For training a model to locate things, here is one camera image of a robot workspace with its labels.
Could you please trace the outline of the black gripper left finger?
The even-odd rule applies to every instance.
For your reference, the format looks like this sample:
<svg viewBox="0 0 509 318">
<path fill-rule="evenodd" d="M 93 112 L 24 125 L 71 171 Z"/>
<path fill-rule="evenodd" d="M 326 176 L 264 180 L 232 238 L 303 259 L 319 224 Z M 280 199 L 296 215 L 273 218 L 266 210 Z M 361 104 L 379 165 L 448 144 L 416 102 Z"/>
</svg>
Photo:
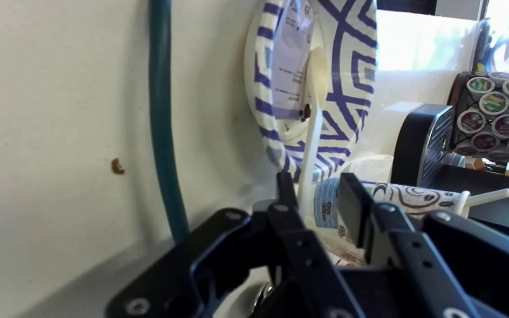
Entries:
<svg viewBox="0 0 509 318">
<path fill-rule="evenodd" d="M 254 318 L 365 318 L 365 308 L 298 213 L 292 176 L 252 211 L 222 208 L 123 287 L 107 318 L 211 318 L 266 266 L 275 294 Z"/>
</svg>

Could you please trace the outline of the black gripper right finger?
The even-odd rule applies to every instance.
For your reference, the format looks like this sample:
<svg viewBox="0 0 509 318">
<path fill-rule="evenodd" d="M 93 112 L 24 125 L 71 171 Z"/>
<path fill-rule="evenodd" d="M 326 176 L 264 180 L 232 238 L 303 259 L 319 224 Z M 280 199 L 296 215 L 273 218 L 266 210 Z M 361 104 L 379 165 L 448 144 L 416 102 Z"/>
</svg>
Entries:
<svg viewBox="0 0 509 318">
<path fill-rule="evenodd" d="M 416 220 L 345 172 L 342 218 L 367 264 L 344 273 L 367 318 L 509 318 L 509 236 L 436 210 Z"/>
</svg>

